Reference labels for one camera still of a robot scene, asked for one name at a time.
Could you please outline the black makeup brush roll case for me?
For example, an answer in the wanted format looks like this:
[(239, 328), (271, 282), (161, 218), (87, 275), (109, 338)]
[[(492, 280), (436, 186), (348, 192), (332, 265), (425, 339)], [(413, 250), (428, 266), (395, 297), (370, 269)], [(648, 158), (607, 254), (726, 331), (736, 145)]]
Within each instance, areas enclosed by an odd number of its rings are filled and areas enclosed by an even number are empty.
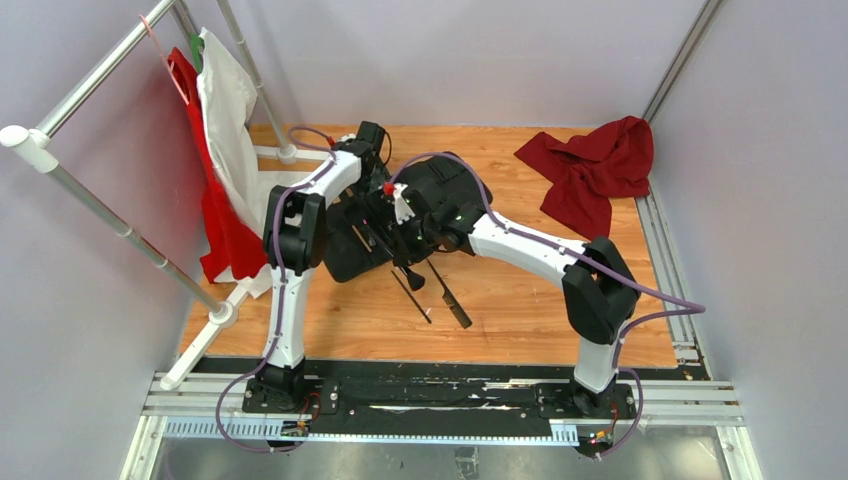
[[(324, 263), (332, 278), (344, 283), (387, 262), (393, 263), (390, 229), (398, 227), (392, 199), (381, 191), (355, 193), (346, 188), (339, 200), (327, 210), (328, 246)], [(373, 253), (368, 253), (352, 226), (363, 225), (362, 215), (373, 224), (376, 240)], [(411, 259), (412, 265), (425, 259)]]

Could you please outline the large black powder brush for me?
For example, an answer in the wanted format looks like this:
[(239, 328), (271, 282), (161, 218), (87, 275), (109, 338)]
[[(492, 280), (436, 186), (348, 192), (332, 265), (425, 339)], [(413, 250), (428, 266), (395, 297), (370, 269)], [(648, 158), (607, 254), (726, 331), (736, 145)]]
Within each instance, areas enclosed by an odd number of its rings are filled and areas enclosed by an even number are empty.
[(416, 292), (425, 286), (425, 278), (411, 269), (411, 254), (398, 227), (390, 229), (393, 265), (404, 274), (410, 289)]

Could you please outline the black comb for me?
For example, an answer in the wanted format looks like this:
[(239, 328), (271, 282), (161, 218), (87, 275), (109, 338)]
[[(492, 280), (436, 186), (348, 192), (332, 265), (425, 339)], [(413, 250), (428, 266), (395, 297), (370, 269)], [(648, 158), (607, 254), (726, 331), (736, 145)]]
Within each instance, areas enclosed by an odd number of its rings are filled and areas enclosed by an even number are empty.
[(457, 320), (457, 322), (463, 329), (470, 328), (473, 325), (473, 322), (468, 316), (468, 314), (465, 312), (462, 305), (457, 300), (456, 296), (452, 293), (449, 286), (444, 281), (443, 277), (439, 274), (432, 262), (430, 260), (427, 260), (426, 263), (432, 271), (434, 277), (442, 287), (442, 299), (453, 314), (454, 318)]

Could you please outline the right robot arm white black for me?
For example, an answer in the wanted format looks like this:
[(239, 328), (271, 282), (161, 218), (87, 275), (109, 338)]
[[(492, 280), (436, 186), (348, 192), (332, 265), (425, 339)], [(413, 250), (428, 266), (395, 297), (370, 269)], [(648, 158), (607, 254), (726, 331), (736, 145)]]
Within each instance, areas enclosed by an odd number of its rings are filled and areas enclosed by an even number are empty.
[(507, 219), (492, 208), (477, 173), (450, 152), (413, 159), (383, 183), (381, 193), (394, 208), (398, 265), (437, 251), (462, 252), (503, 261), (559, 286), (580, 338), (572, 404), (588, 417), (609, 407), (625, 324), (641, 296), (611, 240), (582, 243)]

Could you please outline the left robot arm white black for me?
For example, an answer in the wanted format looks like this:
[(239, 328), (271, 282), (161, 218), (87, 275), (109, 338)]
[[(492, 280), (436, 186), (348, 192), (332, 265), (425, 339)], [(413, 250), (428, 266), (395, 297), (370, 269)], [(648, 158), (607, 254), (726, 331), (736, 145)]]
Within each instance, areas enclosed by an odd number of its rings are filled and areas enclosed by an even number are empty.
[(385, 172), (380, 153), (386, 131), (360, 123), (356, 134), (326, 151), (304, 179), (271, 190), (263, 233), (272, 277), (269, 331), (252, 392), (283, 413), (308, 401), (305, 381), (304, 315), (314, 271), (328, 244), (327, 204), (345, 190), (366, 186)]

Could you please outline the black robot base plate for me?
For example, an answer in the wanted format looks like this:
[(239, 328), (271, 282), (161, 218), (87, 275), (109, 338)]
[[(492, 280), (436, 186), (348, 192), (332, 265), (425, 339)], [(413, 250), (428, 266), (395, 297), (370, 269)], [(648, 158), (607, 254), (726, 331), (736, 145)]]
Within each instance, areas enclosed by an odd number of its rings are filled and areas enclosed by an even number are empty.
[(237, 413), (298, 413), (312, 439), (331, 435), (360, 438), (541, 438), (551, 421), (585, 421), (581, 442), (610, 444), (614, 429), (640, 421), (639, 391), (615, 381), (598, 407), (582, 408), (572, 393), (570, 366), (436, 364), (309, 360), (308, 401), (282, 412), (255, 395), (260, 364), (252, 358), (204, 359), (193, 373), (241, 375)]

